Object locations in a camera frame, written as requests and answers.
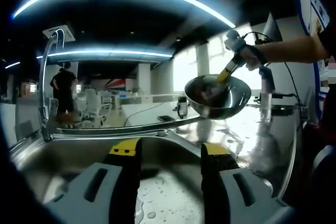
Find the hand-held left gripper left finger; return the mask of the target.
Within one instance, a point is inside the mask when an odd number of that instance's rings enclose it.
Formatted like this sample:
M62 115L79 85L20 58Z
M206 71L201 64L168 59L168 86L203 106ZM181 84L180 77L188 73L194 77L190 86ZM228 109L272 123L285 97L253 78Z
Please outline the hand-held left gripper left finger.
M47 208L61 223L134 223L141 157L140 138L117 143L102 163L84 170Z

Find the person's right hand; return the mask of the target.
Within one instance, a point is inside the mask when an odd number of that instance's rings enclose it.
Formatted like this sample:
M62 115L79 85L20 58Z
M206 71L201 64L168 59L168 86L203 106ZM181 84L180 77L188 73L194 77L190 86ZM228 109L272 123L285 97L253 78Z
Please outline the person's right hand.
M241 51L242 61L245 63L246 68L249 71L255 70L259 68L262 64L264 59L263 53L255 46L247 45Z

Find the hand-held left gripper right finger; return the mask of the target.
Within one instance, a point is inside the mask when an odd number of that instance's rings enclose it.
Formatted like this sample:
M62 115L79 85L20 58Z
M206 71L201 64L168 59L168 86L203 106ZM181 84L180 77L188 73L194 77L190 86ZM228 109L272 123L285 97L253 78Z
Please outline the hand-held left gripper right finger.
M214 143L201 146L205 223L291 223L295 210L230 152Z

